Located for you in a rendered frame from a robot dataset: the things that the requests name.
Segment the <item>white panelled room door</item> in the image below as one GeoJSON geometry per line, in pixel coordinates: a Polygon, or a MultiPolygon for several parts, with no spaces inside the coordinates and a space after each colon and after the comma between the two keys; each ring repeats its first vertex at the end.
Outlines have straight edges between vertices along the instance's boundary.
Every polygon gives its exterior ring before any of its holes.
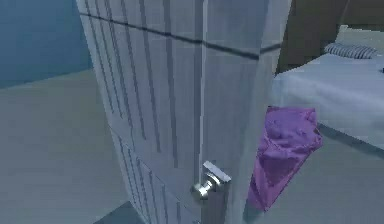
{"type": "Polygon", "coordinates": [[[292,0],[76,0],[144,224],[243,224],[292,0]],[[198,201],[210,161],[231,177],[198,201]]]}

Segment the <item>silver round door knob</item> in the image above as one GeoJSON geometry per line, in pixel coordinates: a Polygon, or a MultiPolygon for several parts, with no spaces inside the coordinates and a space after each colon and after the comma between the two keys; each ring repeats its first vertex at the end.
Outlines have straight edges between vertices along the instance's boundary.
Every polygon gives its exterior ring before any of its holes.
{"type": "Polygon", "coordinates": [[[202,181],[191,187],[191,194],[198,201],[207,200],[211,192],[221,191],[231,182],[231,177],[210,161],[203,163],[202,170],[202,181]]]}

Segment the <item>purple crumpled cloth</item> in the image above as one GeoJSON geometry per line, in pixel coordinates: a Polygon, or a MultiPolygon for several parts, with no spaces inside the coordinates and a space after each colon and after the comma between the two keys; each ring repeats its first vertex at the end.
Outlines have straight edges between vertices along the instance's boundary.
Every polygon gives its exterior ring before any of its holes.
{"type": "Polygon", "coordinates": [[[307,158],[322,146],[314,108],[270,106],[258,146],[248,202],[270,209],[307,158]]]}

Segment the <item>brown wooden headboard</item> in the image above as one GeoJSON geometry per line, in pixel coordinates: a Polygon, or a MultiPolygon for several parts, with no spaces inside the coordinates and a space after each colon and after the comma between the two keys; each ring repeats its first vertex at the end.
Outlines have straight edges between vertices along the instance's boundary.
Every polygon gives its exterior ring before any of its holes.
{"type": "Polygon", "coordinates": [[[384,32],[384,0],[292,0],[277,73],[319,57],[341,25],[384,32]]]}

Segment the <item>white bed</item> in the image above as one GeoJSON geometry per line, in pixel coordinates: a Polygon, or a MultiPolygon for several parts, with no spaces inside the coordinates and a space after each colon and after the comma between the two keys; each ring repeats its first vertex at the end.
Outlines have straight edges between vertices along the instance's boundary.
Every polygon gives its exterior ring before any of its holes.
{"type": "Polygon", "coordinates": [[[312,107],[325,126],[384,150],[384,32],[343,25],[332,43],[369,46],[378,53],[352,59],[324,52],[278,74],[271,102],[312,107]]]}

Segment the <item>grey striped pillow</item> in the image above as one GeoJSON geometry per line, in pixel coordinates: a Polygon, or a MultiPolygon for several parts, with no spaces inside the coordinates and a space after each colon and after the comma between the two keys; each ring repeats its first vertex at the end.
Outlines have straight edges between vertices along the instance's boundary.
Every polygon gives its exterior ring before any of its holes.
{"type": "Polygon", "coordinates": [[[324,47],[324,52],[352,59],[371,59],[375,57],[378,51],[369,46],[330,43],[324,47]]]}

